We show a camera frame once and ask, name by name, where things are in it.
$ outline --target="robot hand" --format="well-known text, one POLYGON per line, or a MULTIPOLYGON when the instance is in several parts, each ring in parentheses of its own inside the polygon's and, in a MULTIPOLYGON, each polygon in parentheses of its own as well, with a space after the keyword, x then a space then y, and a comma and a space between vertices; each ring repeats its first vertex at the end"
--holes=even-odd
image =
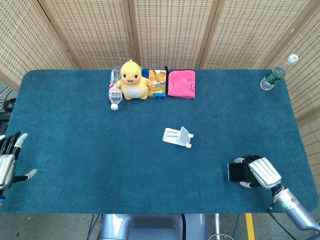
POLYGON ((4 135, 0 136, 0 198, 3 196, 3 192, 11 187, 12 183, 28 180, 37 172, 36 169, 33 169, 25 175, 14 176, 16 160, 24 140, 28 137, 26 133, 20 137, 19 135, 20 132, 7 138, 4 135))
POLYGON ((240 184, 246 188, 262 186, 265 189, 272 189, 281 183, 281 176, 270 161, 259 155, 239 157, 234 160, 249 168, 256 181, 241 181, 240 184))

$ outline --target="phone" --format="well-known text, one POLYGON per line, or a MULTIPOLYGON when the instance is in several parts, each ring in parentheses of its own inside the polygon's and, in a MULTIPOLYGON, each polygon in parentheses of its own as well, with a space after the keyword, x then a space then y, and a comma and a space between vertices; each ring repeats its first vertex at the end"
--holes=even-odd
POLYGON ((248 166, 242 163, 228 163, 228 180, 229 182, 255 182, 256 178, 248 166))

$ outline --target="water bottle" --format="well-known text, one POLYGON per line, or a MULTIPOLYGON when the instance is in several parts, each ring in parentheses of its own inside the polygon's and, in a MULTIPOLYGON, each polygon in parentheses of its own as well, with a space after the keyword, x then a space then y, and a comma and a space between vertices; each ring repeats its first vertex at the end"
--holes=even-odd
POLYGON ((260 87, 268 91, 272 89, 281 79, 283 79, 286 74, 291 69, 292 65, 298 61, 298 56, 295 54, 291 54, 288 57, 288 60, 280 65, 274 67, 260 82, 260 87))
POLYGON ((111 109, 118 110, 118 104, 122 100, 122 90, 116 86, 116 83, 121 79, 121 67, 116 66, 111 71, 109 99, 111 102, 111 109))

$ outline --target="yellow plush toy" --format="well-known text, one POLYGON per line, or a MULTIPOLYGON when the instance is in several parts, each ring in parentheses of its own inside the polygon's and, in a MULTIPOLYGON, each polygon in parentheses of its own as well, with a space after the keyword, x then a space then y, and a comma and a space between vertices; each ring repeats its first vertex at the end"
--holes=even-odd
POLYGON ((149 79, 141 76, 141 69, 132 59, 123 64, 121 68, 121 79, 116 83, 122 89, 124 98, 143 99, 148 96, 148 86, 151 85, 149 79))

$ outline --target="pink cloth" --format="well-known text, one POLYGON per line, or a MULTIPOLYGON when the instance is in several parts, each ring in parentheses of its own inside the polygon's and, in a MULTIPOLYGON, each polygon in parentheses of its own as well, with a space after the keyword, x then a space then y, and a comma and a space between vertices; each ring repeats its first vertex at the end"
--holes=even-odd
POLYGON ((186 99, 196 96, 196 72, 193 70, 172 70, 167 84, 169 96, 186 99))

